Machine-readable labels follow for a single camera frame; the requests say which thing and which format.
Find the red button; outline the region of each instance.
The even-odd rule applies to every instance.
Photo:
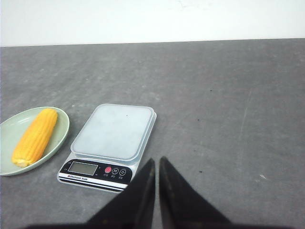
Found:
[[[105,168],[105,173],[110,173],[111,172],[111,167]]]

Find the electronic scale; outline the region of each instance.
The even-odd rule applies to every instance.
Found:
[[[71,144],[58,181],[123,191],[135,176],[156,117],[147,106],[99,105]]]

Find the black control panel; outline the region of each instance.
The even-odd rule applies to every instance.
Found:
[[[62,167],[60,172],[127,185],[130,183],[132,178],[132,171],[128,167],[80,159],[70,160]]]

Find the gray table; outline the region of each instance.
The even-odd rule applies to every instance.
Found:
[[[116,196],[56,180],[102,103],[155,109],[141,166],[167,156],[234,222],[304,226],[304,102],[305,39],[2,48],[1,121],[50,105],[71,129],[45,164],[1,177],[1,228],[85,222]]]

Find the white wall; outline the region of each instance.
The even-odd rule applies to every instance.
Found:
[[[304,38],[305,0],[2,0],[1,45]]]

